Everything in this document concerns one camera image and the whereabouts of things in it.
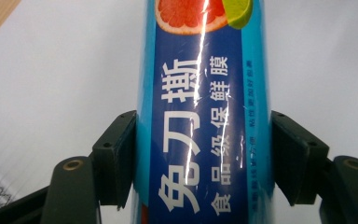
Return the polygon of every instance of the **fruit illustration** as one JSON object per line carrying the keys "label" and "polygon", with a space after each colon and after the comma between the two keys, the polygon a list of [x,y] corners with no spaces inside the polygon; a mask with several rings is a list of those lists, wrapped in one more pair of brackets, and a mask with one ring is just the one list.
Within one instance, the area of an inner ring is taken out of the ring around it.
{"label": "fruit illustration", "polygon": [[252,0],[156,0],[161,29],[177,35],[196,35],[230,25],[240,29],[252,15]]}

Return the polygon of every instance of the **lime image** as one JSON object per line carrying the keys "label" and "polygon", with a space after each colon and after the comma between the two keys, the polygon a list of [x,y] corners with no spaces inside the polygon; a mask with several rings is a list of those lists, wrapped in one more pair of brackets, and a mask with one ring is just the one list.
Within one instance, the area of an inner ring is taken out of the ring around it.
{"label": "lime image", "polygon": [[223,0],[228,25],[243,28],[251,19],[253,0]]}

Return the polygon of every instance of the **screw hole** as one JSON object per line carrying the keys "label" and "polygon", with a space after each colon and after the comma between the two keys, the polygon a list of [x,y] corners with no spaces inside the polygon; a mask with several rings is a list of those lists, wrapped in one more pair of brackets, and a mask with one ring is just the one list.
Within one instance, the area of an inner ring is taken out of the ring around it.
{"label": "screw hole", "polygon": [[67,171],[73,171],[75,169],[78,169],[82,165],[83,165],[83,161],[80,161],[80,160],[68,161],[63,166],[63,169],[67,170]]}
{"label": "screw hole", "polygon": [[358,170],[358,161],[353,159],[346,159],[344,164],[351,167],[352,169]]}
{"label": "screw hole", "polygon": [[111,143],[103,143],[103,146],[104,146],[104,147],[111,147],[112,144],[111,144]]}

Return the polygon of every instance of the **white background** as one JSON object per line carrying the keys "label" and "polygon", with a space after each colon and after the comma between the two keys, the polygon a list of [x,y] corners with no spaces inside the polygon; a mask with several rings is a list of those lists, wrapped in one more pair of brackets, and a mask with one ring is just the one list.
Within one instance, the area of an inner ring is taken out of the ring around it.
{"label": "white background", "polygon": [[[17,198],[136,108],[141,1],[23,0],[0,28],[0,181]],[[271,108],[358,157],[358,1],[265,1]],[[320,223],[276,188],[276,223]],[[129,223],[131,205],[103,209]]]}

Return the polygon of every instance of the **cling film roll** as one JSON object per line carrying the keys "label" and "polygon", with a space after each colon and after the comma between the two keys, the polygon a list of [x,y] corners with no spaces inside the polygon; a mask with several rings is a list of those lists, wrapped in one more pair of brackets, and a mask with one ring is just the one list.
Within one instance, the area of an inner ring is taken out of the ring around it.
{"label": "cling film roll", "polygon": [[271,223],[262,1],[149,0],[132,223]]}

